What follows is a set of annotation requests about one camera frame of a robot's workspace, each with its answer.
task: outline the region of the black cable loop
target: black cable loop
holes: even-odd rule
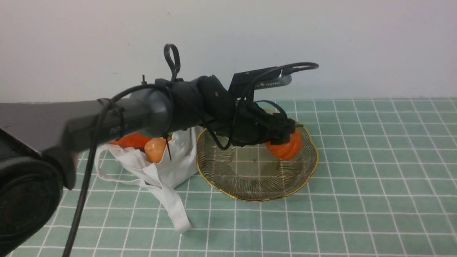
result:
[[[171,60],[170,49],[173,51],[173,58],[175,59],[174,62]],[[171,82],[174,82],[181,70],[181,60],[179,58],[178,48],[173,44],[166,44],[164,47],[164,56],[165,61],[167,61],[168,67],[171,70]]]
[[[120,140],[124,137],[124,129],[125,129],[125,119],[124,119],[124,111],[123,107],[119,107],[112,99],[110,98],[99,98],[97,101],[101,102],[101,100],[107,100],[108,103],[111,105],[111,110],[116,112],[116,115],[120,119],[120,129],[119,129],[119,137],[116,140]]]

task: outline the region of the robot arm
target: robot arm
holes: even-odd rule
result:
[[[266,113],[252,101],[253,91],[285,86],[291,73],[318,67],[301,63],[305,67],[299,70],[293,70],[293,64],[238,73],[226,90],[214,76],[176,78],[180,64],[174,45],[165,46],[165,58],[172,70],[170,81],[147,84],[143,78],[129,98],[115,102],[0,104],[0,257],[46,224],[63,187],[75,186],[78,153],[92,147],[94,140],[99,145],[144,128],[160,137],[200,125],[213,135],[229,137],[235,146],[283,144],[295,122],[274,103],[280,113]]]

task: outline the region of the white fabric bag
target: white fabric bag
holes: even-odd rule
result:
[[[95,164],[97,176],[106,181],[120,182],[126,185],[136,185],[148,189],[166,209],[173,222],[175,230],[184,233],[191,228],[184,205],[178,193],[173,189],[186,179],[197,173],[197,137],[201,127],[193,127],[185,131],[176,131],[168,142],[171,152],[171,161],[168,149],[165,149],[159,163],[150,163],[146,155],[133,147],[122,148],[118,145],[106,144],[97,149]],[[118,180],[117,176],[110,176],[109,171],[100,168],[100,155],[110,151],[120,162],[122,167],[137,177],[135,180]]]

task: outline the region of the toy pumpkin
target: toy pumpkin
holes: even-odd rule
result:
[[[144,145],[151,140],[150,137],[144,136],[140,132],[127,135],[119,140],[112,141],[110,144],[118,145],[122,148],[134,147],[137,149],[143,149]]]
[[[270,142],[265,143],[266,148],[271,154],[282,160],[290,160],[295,157],[301,150],[302,145],[302,135],[297,128],[295,128],[294,133],[290,135],[289,143],[282,145],[272,145]]]
[[[144,146],[144,153],[149,162],[159,163],[164,156],[165,148],[167,147],[167,141],[170,141],[171,137],[165,138],[152,138]]]

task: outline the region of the wire basket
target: wire basket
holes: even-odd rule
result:
[[[214,188],[239,200],[261,202],[287,197],[306,185],[316,170],[319,153],[305,127],[302,149],[291,160],[280,160],[265,147],[220,150],[207,130],[197,140],[197,167]],[[228,138],[218,136],[222,144]]]

